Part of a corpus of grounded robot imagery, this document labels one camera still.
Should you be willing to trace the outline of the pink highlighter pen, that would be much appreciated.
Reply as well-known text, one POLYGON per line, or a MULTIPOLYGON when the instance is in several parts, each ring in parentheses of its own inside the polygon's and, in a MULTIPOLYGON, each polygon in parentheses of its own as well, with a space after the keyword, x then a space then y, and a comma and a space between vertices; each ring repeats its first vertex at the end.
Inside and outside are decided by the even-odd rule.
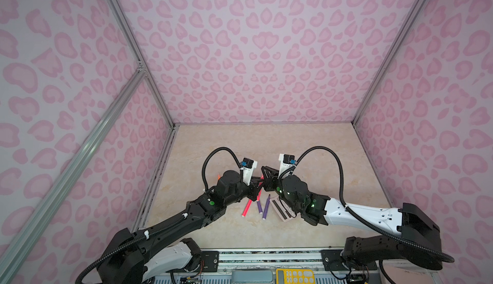
POLYGON ((261 193, 262 193, 262 189, 263 189, 263 183, 264 183, 264 177, 262 176, 259 180, 259 183, 258 183, 258 195, 257 195, 257 199, 256 201, 257 202, 260 202, 261 200, 261 193))
POLYGON ((251 204, 252 204, 252 200, 248 200, 248 202, 246 203, 246 206, 243 210, 243 213, 241 214, 242 217, 246 217, 248 212, 249 212, 249 209, 251 207, 251 204))

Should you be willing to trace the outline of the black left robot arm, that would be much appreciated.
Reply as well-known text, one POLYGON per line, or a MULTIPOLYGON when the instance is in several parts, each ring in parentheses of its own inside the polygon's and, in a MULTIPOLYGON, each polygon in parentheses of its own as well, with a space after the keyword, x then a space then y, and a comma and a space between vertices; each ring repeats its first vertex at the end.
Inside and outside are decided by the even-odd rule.
POLYGON ((248 185, 239 172, 228 170, 183 211, 154 226, 131 233, 118 232, 96 267, 103 283, 146 283, 170 271, 199 272, 202 252, 187 234, 222 217, 227 207, 244 198, 256 199, 263 178, 253 177, 248 185))

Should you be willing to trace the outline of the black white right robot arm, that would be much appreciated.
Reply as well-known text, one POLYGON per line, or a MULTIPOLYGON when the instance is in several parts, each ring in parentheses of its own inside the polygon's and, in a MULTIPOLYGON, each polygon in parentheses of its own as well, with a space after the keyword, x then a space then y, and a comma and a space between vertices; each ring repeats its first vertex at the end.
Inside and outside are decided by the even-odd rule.
POLYGON ((357 204, 344 206, 339 200, 309 191, 306 182, 291 175, 279 179, 279 171, 262 167, 267 191, 274 191, 282 205, 312 226, 350 226, 376 233, 373 237, 350 236, 339 261, 348 267, 380 260, 408 260, 433 271, 443 268, 432 251, 441 250, 438 226, 416 205, 402 208, 373 208, 357 204))

